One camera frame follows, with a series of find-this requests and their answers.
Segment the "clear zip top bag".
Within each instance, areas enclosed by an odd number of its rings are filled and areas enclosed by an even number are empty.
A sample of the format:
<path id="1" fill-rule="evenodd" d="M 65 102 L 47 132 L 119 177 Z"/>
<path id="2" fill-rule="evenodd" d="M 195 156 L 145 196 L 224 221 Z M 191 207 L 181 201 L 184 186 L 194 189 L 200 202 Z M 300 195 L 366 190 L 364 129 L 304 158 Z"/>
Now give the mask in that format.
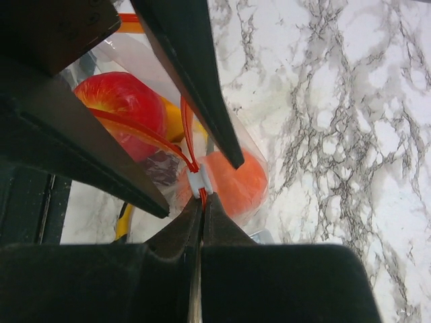
<path id="1" fill-rule="evenodd" d="M 137 16 L 120 19 L 117 32 L 70 66 L 75 94 L 154 181 L 170 218 L 206 190 L 249 229 L 267 199 L 267 163 L 259 148 L 233 116 L 244 156 L 233 168 L 158 62 Z"/>

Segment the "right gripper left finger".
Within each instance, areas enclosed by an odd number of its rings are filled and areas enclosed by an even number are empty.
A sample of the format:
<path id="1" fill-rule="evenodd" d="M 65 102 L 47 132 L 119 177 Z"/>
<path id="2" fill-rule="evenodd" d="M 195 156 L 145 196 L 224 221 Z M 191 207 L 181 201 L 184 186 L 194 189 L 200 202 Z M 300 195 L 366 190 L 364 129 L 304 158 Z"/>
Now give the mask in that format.
<path id="1" fill-rule="evenodd" d="M 142 244 L 1 249 L 2 322 L 195 322 L 201 202 Z"/>

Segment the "yellow toy bell pepper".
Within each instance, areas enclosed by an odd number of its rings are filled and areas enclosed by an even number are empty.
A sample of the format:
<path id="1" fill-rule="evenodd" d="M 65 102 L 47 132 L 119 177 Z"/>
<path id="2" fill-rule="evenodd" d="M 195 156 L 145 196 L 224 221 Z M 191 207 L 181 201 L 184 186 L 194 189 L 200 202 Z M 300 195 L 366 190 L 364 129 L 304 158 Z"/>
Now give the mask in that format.
<path id="1" fill-rule="evenodd" d="M 185 137 L 180 108 L 162 96 L 159 96 L 159 98 L 163 102 L 166 111 L 164 138 L 171 143 L 180 143 Z M 200 135 L 204 143 L 207 144 L 208 134 L 196 117 L 193 119 L 192 129 L 195 133 L 193 138 L 196 139 L 197 135 Z"/>

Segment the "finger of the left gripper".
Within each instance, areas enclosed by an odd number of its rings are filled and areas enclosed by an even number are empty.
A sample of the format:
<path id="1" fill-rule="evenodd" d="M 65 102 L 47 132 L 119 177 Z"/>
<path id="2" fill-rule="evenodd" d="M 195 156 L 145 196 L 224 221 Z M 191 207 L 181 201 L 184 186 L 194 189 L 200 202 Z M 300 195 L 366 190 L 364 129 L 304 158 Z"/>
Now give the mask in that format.
<path id="1" fill-rule="evenodd" d="M 136 0 L 132 6 L 154 54 L 233 168 L 244 157 L 218 74 L 208 3 Z"/>

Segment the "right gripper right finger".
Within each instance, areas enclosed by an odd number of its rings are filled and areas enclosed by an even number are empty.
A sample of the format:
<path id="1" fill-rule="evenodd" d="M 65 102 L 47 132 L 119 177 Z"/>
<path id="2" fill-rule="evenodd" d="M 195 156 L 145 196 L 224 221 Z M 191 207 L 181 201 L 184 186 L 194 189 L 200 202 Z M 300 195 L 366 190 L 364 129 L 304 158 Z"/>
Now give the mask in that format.
<path id="1" fill-rule="evenodd" d="M 380 322 L 360 259 L 337 244 L 258 244 L 207 199 L 204 322 Z"/>

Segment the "dark purple toy plum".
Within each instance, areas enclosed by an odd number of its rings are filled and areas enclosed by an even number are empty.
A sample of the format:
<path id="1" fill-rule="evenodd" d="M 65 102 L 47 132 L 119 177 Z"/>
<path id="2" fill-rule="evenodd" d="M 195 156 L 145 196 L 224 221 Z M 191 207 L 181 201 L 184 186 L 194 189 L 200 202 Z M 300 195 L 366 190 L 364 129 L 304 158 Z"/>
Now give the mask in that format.
<path id="1" fill-rule="evenodd" d="M 176 182 L 179 163 L 175 155 L 158 151 L 138 164 L 156 186 L 170 186 Z"/>

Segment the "orange toy pumpkin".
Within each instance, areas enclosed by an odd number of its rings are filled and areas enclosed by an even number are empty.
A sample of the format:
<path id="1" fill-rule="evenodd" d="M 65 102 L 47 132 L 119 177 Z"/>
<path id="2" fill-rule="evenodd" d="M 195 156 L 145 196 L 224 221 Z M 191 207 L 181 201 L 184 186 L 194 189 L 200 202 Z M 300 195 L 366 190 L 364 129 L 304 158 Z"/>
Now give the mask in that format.
<path id="1" fill-rule="evenodd" d="M 267 172 L 261 162 L 245 148 L 242 154 L 244 163 L 237 170 L 219 151 L 197 159 L 205 166 L 225 212 L 237 222 L 245 222 L 260 208 L 268 186 Z"/>

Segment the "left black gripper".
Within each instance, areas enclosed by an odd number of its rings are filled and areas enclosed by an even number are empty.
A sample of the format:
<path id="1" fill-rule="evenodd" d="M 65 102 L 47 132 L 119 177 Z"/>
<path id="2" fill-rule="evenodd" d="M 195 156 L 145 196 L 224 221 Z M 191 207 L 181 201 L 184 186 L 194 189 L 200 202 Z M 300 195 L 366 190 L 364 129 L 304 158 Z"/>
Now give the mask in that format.
<path id="1" fill-rule="evenodd" d="M 71 91 L 95 70 L 89 51 L 120 24 L 113 1 L 1 2 L 1 58 L 54 78 L 1 78 L 2 244 L 58 244 L 70 179 L 168 215 L 155 184 Z"/>

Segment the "red toy apple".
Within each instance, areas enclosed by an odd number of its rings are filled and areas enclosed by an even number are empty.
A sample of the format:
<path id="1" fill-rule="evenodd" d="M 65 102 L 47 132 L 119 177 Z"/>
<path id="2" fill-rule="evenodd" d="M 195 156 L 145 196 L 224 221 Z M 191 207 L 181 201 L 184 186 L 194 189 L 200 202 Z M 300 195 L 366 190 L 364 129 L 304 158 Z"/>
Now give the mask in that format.
<path id="1" fill-rule="evenodd" d="M 130 73 L 113 71 L 93 75 L 82 81 L 74 93 L 88 108 L 115 114 L 166 136 L 167 114 L 163 101 Z"/>

